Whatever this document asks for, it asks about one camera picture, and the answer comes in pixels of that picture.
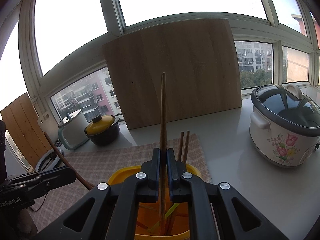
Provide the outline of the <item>gloved left hand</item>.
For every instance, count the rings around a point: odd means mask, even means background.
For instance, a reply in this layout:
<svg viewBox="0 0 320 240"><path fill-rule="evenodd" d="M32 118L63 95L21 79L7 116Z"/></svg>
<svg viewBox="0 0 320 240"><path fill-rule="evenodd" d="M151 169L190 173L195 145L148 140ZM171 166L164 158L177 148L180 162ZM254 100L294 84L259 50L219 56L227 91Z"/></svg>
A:
<svg viewBox="0 0 320 240"><path fill-rule="evenodd" d="M27 209L1 211L1 239L32 239L37 227Z"/></svg>

